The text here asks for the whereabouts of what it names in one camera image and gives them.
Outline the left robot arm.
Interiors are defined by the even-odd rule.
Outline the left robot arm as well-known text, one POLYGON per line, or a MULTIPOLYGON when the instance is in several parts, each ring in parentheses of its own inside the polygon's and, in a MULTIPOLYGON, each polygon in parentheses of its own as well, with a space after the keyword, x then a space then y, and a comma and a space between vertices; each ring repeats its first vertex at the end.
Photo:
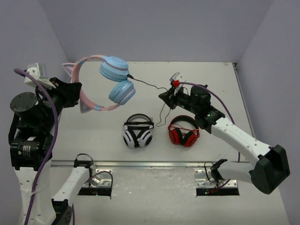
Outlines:
POLYGON ((25 225, 68 225, 73 203, 92 174, 91 161, 74 162, 72 172, 57 194, 50 191, 52 134, 64 108, 78 104, 81 84, 51 78, 51 88, 24 92, 13 98, 14 118, 8 134, 11 164, 18 177, 25 225))

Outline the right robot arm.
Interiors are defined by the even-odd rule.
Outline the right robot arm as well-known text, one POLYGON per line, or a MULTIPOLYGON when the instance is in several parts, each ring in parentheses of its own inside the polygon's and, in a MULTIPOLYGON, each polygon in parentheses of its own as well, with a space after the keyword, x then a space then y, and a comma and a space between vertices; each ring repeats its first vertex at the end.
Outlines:
POLYGON ((184 82, 180 82, 178 87, 172 86, 158 97, 172 110, 179 106, 193 113, 200 129, 229 144, 249 162, 249 165, 227 159, 215 162, 210 173, 217 189, 223 187, 223 181, 234 179, 251 183, 269 195, 290 176, 286 150, 282 146, 272 147, 237 127, 229 112, 222 113, 212 106, 211 97, 216 94, 206 85, 191 83, 190 94, 183 92, 183 85, 184 82))

